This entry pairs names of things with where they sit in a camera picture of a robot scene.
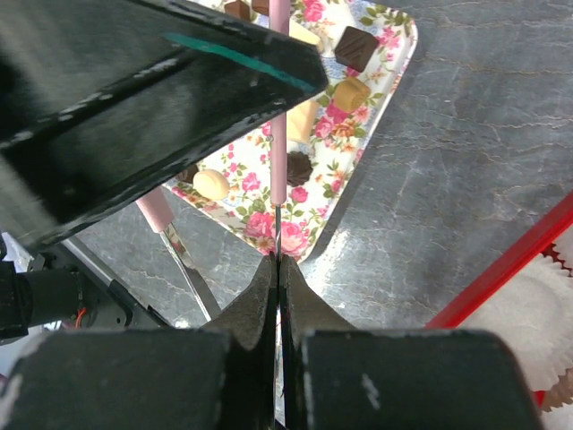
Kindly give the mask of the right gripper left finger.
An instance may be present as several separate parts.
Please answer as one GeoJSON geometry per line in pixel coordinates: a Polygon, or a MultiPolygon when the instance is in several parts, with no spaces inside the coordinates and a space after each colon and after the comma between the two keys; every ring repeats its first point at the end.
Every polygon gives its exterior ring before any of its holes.
{"type": "Polygon", "coordinates": [[[4,429],[271,429],[276,264],[199,329],[59,331],[22,351],[4,429]]]}

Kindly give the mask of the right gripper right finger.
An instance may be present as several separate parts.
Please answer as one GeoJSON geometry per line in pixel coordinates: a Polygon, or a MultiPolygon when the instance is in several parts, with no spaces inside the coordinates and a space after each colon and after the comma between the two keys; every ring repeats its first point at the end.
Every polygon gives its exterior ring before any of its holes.
{"type": "Polygon", "coordinates": [[[279,265],[289,429],[539,429],[517,360],[476,330],[359,330],[279,265]]]}

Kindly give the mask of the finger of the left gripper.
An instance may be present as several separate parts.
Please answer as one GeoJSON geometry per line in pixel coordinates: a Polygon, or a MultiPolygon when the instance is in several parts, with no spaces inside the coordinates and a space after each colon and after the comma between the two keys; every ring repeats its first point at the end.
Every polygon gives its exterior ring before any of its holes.
{"type": "Polygon", "coordinates": [[[317,49],[190,1],[1,4],[1,228],[50,246],[325,89],[317,49]]]}

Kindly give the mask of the pink-tipped metal tongs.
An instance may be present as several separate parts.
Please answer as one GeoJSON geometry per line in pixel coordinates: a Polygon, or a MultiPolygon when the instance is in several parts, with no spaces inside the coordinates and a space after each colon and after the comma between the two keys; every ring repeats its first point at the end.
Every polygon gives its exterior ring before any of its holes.
{"type": "MultiPolygon", "coordinates": [[[[287,197],[287,116],[282,114],[270,122],[273,142],[270,148],[270,191],[271,202],[275,208],[275,257],[282,257],[281,244],[281,206],[287,197]]],[[[221,308],[206,281],[192,266],[192,261],[173,225],[174,214],[160,188],[147,193],[136,201],[142,215],[151,229],[158,233],[167,250],[175,260],[194,299],[209,322],[221,313],[221,308]]]]}

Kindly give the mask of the red chocolate box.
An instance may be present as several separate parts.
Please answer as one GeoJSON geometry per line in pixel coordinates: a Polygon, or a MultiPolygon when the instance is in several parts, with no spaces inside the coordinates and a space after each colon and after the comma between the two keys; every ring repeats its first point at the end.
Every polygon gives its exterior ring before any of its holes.
{"type": "Polygon", "coordinates": [[[501,337],[546,411],[572,399],[572,261],[557,251],[571,236],[567,195],[427,324],[501,337]]]}

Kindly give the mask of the dark flower-shaped chocolate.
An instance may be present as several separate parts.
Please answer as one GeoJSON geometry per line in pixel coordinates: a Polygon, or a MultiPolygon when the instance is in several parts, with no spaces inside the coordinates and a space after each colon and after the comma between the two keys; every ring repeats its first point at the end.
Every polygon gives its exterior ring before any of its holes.
{"type": "Polygon", "coordinates": [[[293,187],[305,184],[313,172],[312,163],[307,154],[291,151],[287,154],[286,181],[293,187]]]}

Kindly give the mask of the floral serving tray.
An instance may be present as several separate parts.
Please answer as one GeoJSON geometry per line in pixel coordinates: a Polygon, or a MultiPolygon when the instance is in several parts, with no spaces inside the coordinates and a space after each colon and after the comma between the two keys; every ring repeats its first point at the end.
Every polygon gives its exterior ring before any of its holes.
{"type": "MultiPolygon", "coordinates": [[[[370,1],[294,1],[290,34],[317,47],[326,89],[313,97],[320,107],[308,143],[288,140],[287,149],[308,155],[313,172],[303,185],[287,186],[281,207],[284,253],[305,259],[315,247],[355,172],[369,140],[386,110],[415,52],[418,31],[407,13],[370,1]],[[379,41],[363,72],[339,64],[334,49],[347,26],[371,33],[379,41]],[[333,105],[337,85],[353,76],[371,90],[370,97],[352,113],[333,105]]],[[[174,195],[199,210],[262,254],[271,251],[275,236],[275,208],[271,202],[270,129],[262,125],[214,152],[198,165],[225,176],[229,193],[213,201],[200,195],[190,180],[167,183],[174,195]]]]}

